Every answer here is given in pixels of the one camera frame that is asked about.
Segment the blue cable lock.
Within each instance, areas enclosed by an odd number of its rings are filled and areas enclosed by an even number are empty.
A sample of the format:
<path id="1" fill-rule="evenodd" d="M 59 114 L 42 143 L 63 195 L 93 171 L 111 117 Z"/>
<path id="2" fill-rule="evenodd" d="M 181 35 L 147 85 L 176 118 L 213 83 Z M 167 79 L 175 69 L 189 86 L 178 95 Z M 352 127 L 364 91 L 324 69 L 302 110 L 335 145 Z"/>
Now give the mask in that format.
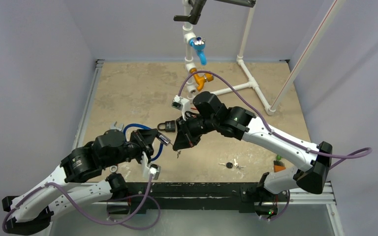
<path id="1" fill-rule="evenodd" d="M 156 161 L 161 156 L 164 146 L 171 144 L 171 140 L 164 134 L 160 133 L 158 129 L 149 128 L 142 124 L 132 123 L 125 126 L 122 132 L 126 134 L 130 128 L 136 129 L 130 133 L 128 142 L 137 146 L 141 153 L 145 153 L 150 162 Z M 159 140 L 160 145 L 157 153 L 154 155 L 153 142 L 155 139 Z"/>

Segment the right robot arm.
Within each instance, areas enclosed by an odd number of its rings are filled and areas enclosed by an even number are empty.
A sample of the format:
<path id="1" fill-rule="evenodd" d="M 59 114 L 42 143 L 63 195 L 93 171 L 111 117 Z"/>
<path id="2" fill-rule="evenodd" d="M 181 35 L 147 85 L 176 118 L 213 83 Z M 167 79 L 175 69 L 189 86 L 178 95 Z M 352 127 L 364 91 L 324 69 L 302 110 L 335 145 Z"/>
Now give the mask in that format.
<path id="1" fill-rule="evenodd" d="M 228 138 L 235 138 L 261 146 L 287 159 L 294 166 L 276 173 L 264 173 L 257 195 L 268 200 L 284 190 L 301 188 L 312 194 L 323 192 L 331 159 L 332 146 L 327 142 L 309 143 L 284 133 L 242 107 L 226 107 L 219 98 L 204 91 L 189 101 L 175 96 L 172 107 L 182 115 L 176 120 L 177 136 L 173 150 L 196 146 L 201 136 L 217 131 Z"/>

